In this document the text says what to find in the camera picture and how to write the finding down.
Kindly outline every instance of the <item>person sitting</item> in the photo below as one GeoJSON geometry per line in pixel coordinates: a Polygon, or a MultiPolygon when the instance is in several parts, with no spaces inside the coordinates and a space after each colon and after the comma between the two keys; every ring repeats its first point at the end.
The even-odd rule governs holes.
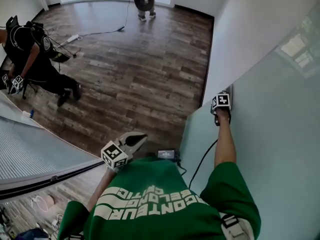
{"type": "Polygon", "coordinates": [[[11,70],[6,72],[9,79],[20,75],[22,79],[26,79],[32,84],[38,85],[50,93],[58,94],[58,107],[61,107],[69,98],[70,91],[68,89],[73,91],[75,100],[81,98],[80,84],[55,69],[49,57],[41,52],[35,43],[30,28],[21,27],[16,30],[14,39],[23,50],[11,42],[10,33],[6,29],[0,29],[0,43],[13,63],[11,70]]]}
{"type": "Polygon", "coordinates": [[[81,232],[85,240],[257,239],[261,218],[236,165],[229,114],[220,108],[216,114],[214,170],[200,196],[173,162],[137,159],[118,174],[107,169],[86,206],[67,204],[57,240],[81,232]]]}

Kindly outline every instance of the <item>green t-shirt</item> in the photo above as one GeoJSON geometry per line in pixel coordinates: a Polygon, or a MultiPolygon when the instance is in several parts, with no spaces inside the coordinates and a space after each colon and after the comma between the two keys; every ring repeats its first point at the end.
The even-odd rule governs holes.
{"type": "Polygon", "coordinates": [[[218,165],[199,197],[173,162],[147,157],[127,164],[91,213],[69,202],[58,240],[82,231],[86,240],[225,239],[219,212],[248,220],[258,237],[259,211],[235,163],[218,165]]]}

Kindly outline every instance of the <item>gray pants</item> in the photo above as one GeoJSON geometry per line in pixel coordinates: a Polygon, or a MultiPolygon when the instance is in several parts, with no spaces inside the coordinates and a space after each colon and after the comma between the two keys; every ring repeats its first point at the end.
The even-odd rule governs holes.
{"type": "MultiPolygon", "coordinates": [[[[150,13],[154,13],[155,12],[155,6],[152,7],[152,9],[150,10],[150,13]]],[[[146,12],[143,11],[143,10],[139,10],[138,9],[138,15],[139,16],[145,16],[146,15],[146,12]]]]}

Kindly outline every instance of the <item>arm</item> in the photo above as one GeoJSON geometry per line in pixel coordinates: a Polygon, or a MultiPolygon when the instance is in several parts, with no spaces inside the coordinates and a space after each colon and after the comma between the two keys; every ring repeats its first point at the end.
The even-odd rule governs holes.
{"type": "Polygon", "coordinates": [[[89,211],[89,213],[93,210],[95,207],[99,197],[102,195],[102,193],[106,190],[108,185],[112,182],[112,180],[116,177],[116,173],[111,170],[107,169],[106,173],[102,177],[99,185],[96,187],[93,195],[91,196],[86,208],[89,211]]]}
{"type": "Polygon", "coordinates": [[[228,112],[217,109],[216,114],[220,123],[218,141],[215,148],[214,168],[225,162],[236,163],[236,147],[231,135],[228,112]]]}
{"type": "Polygon", "coordinates": [[[34,43],[31,47],[30,55],[28,60],[26,61],[26,64],[24,66],[24,69],[21,73],[21,77],[24,79],[26,74],[28,73],[29,69],[31,68],[32,64],[35,62],[38,54],[40,53],[40,48],[39,46],[34,43]]]}

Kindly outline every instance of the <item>hand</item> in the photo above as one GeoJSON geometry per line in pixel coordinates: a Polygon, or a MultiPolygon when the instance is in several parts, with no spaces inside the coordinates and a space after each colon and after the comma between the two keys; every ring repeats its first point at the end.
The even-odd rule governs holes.
{"type": "Polygon", "coordinates": [[[215,110],[216,115],[218,117],[218,121],[221,124],[222,122],[227,122],[229,124],[229,114],[228,111],[226,109],[222,109],[222,108],[217,108],[215,110]]]}

